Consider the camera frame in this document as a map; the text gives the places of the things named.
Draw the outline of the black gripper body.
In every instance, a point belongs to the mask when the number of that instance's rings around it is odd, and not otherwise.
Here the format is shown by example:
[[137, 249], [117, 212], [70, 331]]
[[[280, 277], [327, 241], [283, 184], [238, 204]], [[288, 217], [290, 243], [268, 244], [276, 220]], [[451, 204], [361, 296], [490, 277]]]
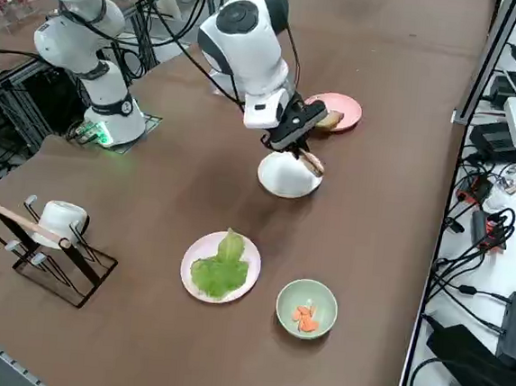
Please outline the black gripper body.
[[281, 121], [274, 129], [266, 130], [261, 143], [277, 152], [299, 154], [307, 149], [307, 139], [312, 129], [313, 110], [307, 107], [300, 94], [295, 93], [283, 111]]

